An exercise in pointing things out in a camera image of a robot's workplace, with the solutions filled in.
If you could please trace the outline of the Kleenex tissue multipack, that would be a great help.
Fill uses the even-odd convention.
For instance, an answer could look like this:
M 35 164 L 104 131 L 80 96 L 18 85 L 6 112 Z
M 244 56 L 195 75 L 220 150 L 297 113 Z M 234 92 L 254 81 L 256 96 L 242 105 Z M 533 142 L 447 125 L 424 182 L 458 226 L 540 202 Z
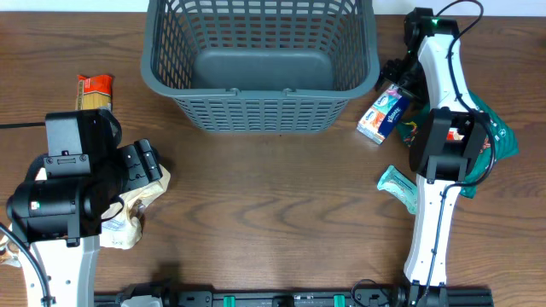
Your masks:
M 375 100 L 360 118 L 357 131 L 377 144 L 382 144 L 402 118 L 410 99 L 402 96 L 401 89 L 392 84 Z

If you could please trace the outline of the orange spaghetti packet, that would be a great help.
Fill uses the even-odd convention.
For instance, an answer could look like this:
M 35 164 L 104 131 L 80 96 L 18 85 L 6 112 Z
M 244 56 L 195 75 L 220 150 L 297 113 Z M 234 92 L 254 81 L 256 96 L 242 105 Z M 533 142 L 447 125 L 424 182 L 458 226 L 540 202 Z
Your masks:
M 113 77 L 107 74 L 86 77 L 78 75 L 75 109 L 107 109 L 113 110 L 112 93 Z

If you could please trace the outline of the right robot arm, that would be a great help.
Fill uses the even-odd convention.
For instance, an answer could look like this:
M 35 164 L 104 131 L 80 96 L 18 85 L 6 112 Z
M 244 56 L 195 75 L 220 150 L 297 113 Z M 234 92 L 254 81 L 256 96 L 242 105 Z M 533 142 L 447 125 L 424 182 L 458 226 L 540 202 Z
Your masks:
M 457 22 L 432 9 L 415 8 L 404 18 L 402 59 L 388 61 L 379 82 L 391 81 L 403 96 L 430 111 L 409 147 L 416 174 L 417 213 L 404 283 L 386 295 L 390 306 L 492 306 L 486 287 L 450 287 L 446 255 L 456 200 L 484 143 L 492 142 L 490 116 L 469 97 L 459 56 Z

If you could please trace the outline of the teal wet wipes packet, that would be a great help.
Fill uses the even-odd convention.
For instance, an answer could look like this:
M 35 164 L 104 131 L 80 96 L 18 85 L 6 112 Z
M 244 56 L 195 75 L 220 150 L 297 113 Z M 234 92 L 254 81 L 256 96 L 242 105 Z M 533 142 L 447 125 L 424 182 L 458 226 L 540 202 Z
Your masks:
M 416 185 L 411 182 L 394 165 L 389 165 L 386 171 L 381 175 L 377 189 L 387 191 L 389 194 L 401 201 L 407 211 L 415 215 L 417 213 L 417 193 Z

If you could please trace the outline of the beige paper pouch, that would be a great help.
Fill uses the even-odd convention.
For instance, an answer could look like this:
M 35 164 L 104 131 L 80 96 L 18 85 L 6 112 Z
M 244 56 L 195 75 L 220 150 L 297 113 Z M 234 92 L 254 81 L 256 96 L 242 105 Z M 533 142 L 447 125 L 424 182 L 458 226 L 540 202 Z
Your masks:
M 101 247 L 128 250 L 142 238 L 144 212 L 166 192 L 171 179 L 170 172 L 163 165 L 160 165 L 160 170 L 162 177 L 159 181 L 120 195 L 124 204 L 112 203 L 102 214 L 103 219 L 110 220 L 102 223 Z

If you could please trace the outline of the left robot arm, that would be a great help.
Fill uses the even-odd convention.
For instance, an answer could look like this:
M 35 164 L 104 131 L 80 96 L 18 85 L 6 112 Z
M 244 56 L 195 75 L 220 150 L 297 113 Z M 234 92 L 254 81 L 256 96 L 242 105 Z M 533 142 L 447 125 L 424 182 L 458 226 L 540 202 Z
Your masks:
M 23 254 L 30 306 L 91 306 L 103 213 L 121 195 L 162 177 L 149 140 L 121 146 L 107 109 L 49 113 L 48 152 L 9 197 L 3 232 Z

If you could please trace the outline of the grey plastic laundry basket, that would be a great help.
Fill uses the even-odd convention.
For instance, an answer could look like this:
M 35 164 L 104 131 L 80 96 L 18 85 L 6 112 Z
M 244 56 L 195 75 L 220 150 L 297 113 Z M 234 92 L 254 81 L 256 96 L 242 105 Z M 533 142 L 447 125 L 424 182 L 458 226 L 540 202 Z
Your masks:
M 205 131 L 326 130 L 380 72 L 369 0 L 151 0 L 142 78 Z

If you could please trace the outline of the green Nescafe coffee bag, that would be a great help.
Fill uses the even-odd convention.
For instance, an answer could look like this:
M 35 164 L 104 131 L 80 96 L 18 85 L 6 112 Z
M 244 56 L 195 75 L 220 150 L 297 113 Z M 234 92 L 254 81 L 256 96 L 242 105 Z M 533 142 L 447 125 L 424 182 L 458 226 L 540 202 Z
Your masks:
M 480 111 L 489 114 L 491 125 L 489 131 L 493 135 L 495 143 L 495 161 L 515 156 L 519 153 L 519 146 L 514 131 L 490 108 L 480 97 L 469 91 L 469 95 Z M 402 141 L 409 147 L 413 141 L 415 133 L 425 123 L 430 112 L 429 104 L 418 111 L 415 115 L 406 119 L 401 119 L 396 125 L 396 129 L 401 136 Z M 466 176 L 465 183 L 475 182 L 483 176 L 491 159 L 491 145 L 488 139 L 480 150 L 479 157 L 476 160 L 472 172 Z

